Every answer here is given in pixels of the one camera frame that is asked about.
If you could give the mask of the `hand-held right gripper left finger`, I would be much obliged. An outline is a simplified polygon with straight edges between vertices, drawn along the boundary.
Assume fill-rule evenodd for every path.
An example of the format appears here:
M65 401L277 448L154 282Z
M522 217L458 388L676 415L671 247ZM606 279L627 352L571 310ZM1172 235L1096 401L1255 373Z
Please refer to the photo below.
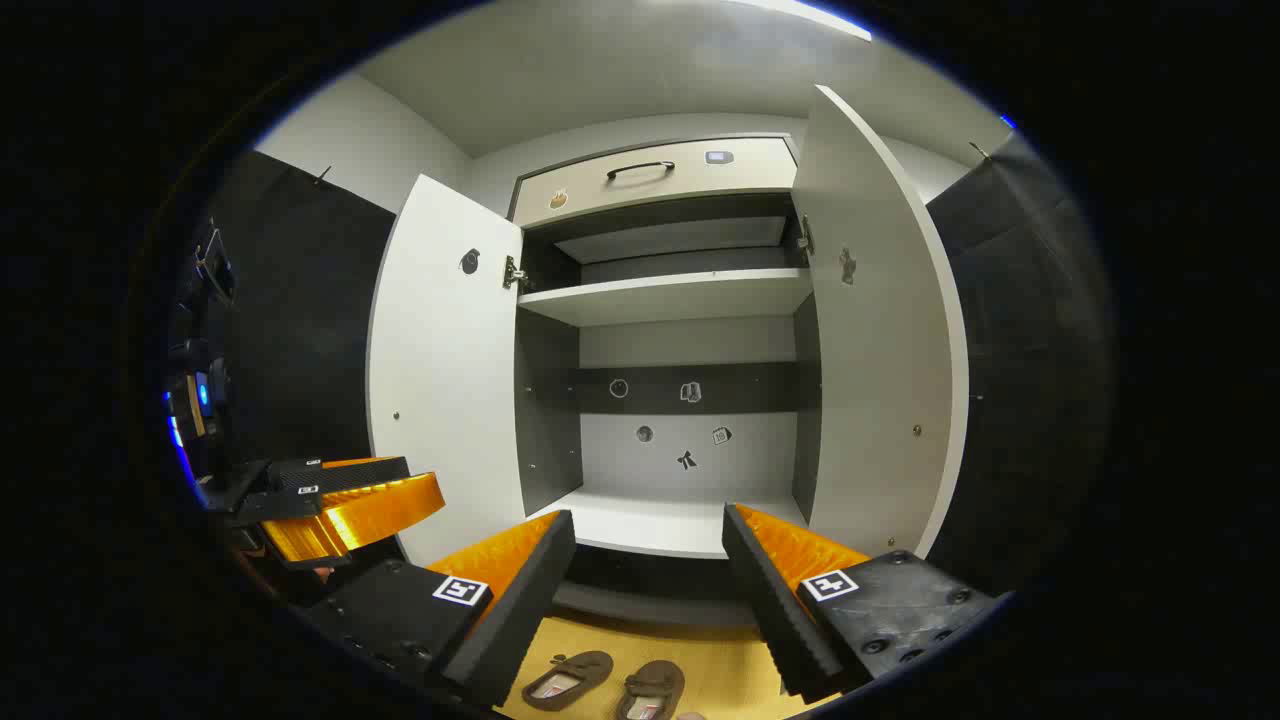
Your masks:
M548 512L430 568L381 562L300 616L419 693L502 706L576 547L572 512Z

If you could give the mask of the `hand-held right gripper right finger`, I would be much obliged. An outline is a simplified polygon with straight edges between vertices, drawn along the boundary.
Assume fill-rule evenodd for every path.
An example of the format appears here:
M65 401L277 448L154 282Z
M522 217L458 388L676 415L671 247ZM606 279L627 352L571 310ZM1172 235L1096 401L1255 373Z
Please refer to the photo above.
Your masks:
M1006 601L906 550L870 557L744 503L724 506L722 546L783 685L809 703L923 665Z

